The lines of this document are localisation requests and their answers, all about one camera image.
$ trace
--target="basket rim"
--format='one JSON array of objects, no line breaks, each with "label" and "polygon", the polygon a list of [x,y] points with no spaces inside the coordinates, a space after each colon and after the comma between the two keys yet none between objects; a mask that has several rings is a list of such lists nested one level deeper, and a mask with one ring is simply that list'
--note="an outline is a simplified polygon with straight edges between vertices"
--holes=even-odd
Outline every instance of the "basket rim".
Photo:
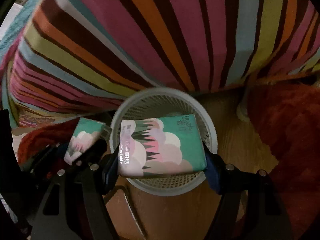
[{"label": "basket rim", "polygon": [[[200,117],[204,121],[204,124],[207,128],[208,136],[210,138],[209,150],[211,153],[217,154],[217,151],[218,151],[217,133],[216,133],[214,124],[209,114],[204,109],[204,107],[189,94],[177,89],[165,88],[165,87],[144,89],[128,97],[121,104],[121,106],[117,109],[111,121],[112,130],[109,138],[111,152],[114,152],[115,150],[115,145],[113,140],[113,137],[115,136],[115,125],[118,122],[118,120],[120,120],[121,116],[124,115],[123,113],[126,113],[132,107],[132,104],[136,103],[137,101],[142,100],[143,98],[151,97],[155,95],[165,95],[165,96],[176,97],[180,100],[187,102],[194,109],[196,109],[197,113],[200,115]],[[150,193],[153,195],[159,195],[159,196],[175,196],[175,195],[186,193],[194,189],[198,185],[200,185],[205,180],[205,175],[203,172],[201,172],[199,173],[198,176],[196,176],[193,180],[191,180],[187,184],[181,187],[176,187],[176,188],[158,188],[158,187],[152,187],[152,186],[146,185],[141,181],[139,181],[138,179],[127,179],[127,180],[137,188],[147,193]]]}]

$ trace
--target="wooden floor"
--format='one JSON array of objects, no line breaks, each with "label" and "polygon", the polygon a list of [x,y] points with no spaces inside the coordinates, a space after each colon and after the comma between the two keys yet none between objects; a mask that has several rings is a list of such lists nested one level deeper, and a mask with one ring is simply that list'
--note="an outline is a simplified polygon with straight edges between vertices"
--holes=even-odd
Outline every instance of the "wooden floor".
[{"label": "wooden floor", "polygon": [[[241,94],[242,90],[232,90],[203,95],[197,100],[212,118],[217,131],[218,154],[226,163],[232,163],[242,171],[264,169],[270,172],[277,160],[269,147],[261,142],[251,123],[242,122],[236,116]],[[119,178],[118,184],[128,187],[150,240],[203,239],[220,201],[220,196],[210,190],[207,181],[174,197],[145,193],[123,178]],[[107,208],[120,236],[143,239],[121,191],[108,202]]]}]

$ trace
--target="silver bolt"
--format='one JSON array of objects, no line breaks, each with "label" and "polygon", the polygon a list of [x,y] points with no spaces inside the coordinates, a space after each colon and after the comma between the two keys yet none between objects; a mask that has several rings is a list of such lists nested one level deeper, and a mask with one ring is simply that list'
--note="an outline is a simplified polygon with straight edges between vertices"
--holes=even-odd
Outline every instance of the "silver bolt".
[{"label": "silver bolt", "polygon": [[265,170],[259,170],[259,175],[265,177],[267,175],[267,172]]},{"label": "silver bolt", "polygon": [[65,173],[64,169],[58,170],[57,174],[58,176],[63,176]]},{"label": "silver bolt", "polygon": [[92,164],[90,166],[90,170],[92,170],[92,171],[96,171],[97,169],[99,169],[99,165],[98,164]]},{"label": "silver bolt", "polygon": [[235,167],[232,164],[228,163],[228,164],[226,164],[226,169],[228,171],[233,171],[235,169]]}]

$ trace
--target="striped fabric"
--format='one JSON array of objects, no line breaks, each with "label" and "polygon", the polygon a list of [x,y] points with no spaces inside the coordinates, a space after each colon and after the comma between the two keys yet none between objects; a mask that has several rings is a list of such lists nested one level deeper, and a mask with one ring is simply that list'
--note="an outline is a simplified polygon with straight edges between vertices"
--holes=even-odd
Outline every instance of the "striped fabric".
[{"label": "striped fabric", "polygon": [[8,94],[20,125],[46,118],[38,125],[116,109],[144,88],[301,77],[320,68],[319,23],[309,0],[42,0]]}]

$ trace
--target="tissue packet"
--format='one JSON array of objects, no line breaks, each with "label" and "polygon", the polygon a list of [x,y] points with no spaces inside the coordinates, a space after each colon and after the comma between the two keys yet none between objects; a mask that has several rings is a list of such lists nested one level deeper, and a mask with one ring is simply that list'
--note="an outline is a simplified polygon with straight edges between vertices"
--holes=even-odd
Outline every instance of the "tissue packet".
[{"label": "tissue packet", "polygon": [[206,168],[194,114],[122,120],[118,174],[127,178],[195,173]]},{"label": "tissue packet", "polygon": [[94,145],[99,138],[108,140],[110,133],[111,128],[105,123],[81,117],[69,142],[64,161],[71,166],[73,161]]}]

